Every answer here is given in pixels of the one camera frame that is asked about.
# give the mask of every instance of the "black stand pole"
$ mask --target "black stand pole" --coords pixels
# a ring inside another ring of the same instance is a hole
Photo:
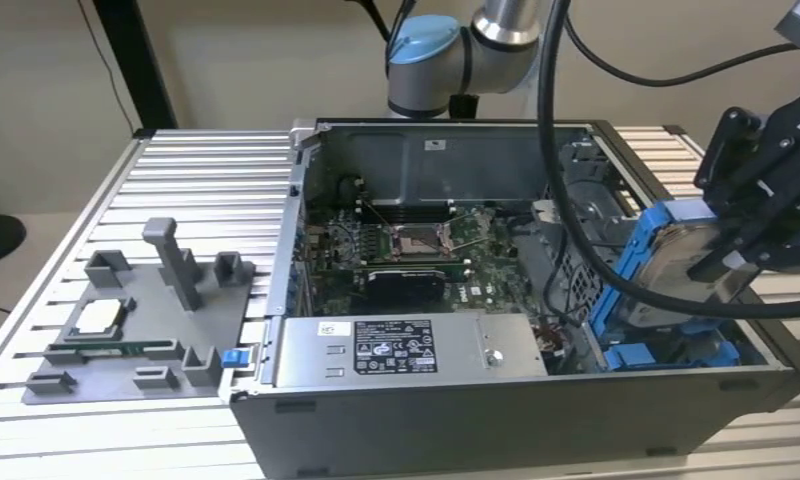
[[[94,9],[142,127],[177,128],[137,0],[94,0]]]

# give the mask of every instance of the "motherboard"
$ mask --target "motherboard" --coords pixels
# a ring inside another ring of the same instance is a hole
[[[313,314],[478,310],[537,319],[509,231],[530,220],[529,209],[492,203],[396,212],[359,202],[338,210],[307,227]]]

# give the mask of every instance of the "barcode sticker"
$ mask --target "barcode sticker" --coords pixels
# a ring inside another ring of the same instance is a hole
[[[347,337],[351,335],[351,324],[349,322],[319,322],[317,335],[321,337]]]

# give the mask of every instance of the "white sticker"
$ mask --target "white sticker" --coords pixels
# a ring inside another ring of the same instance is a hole
[[[446,140],[424,140],[424,150],[430,152],[434,150],[444,150],[448,148]]]
[[[319,322],[317,335],[321,337],[347,337],[351,334],[349,322]]]

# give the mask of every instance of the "blue latch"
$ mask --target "blue latch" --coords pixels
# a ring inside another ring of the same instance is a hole
[[[222,353],[222,368],[247,367],[250,357],[250,350],[225,350],[225,353]]]
[[[645,343],[613,345],[604,352],[604,360],[610,370],[629,369],[654,365],[654,357]]]

